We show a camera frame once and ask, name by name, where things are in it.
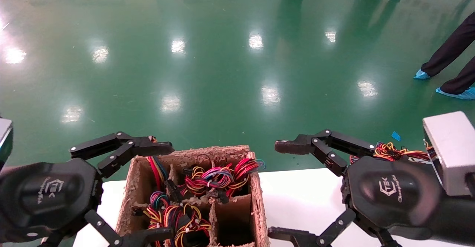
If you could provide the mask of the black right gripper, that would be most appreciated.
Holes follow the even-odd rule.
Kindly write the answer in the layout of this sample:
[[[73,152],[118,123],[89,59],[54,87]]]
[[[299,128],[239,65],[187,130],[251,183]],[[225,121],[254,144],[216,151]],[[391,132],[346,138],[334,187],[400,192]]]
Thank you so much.
[[[444,194],[436,174],[428,165],[371,158],[375,148],[375,144],[333,130],[299,134],[294,140],[277,140],[275,151],[311,154],[334,175],[344,176],[349,208],[320,235],[270,227],[268,237],[291,242],[294,247],[330,247],[356,219],[385,229],[426,227]],[[335,150],[362,158],[349,166]]]

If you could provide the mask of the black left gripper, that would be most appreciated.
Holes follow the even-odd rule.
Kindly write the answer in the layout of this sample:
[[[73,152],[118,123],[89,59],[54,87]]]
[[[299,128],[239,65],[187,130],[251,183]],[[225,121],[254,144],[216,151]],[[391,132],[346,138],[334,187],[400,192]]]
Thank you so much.
[[[95,211],[102,196],[102,178],[108,179],[136,156],[168,155],[171,142],[153,136],[111,133],[70,148],[72,159],[10,166],[1,171],[1,242],[23,243],[43,237],[76,235],[88,223],[109,247],[146,247],[174,237],[170,227],[139,230],[119,236]],[[86,160],[108,154],[97,169]]]

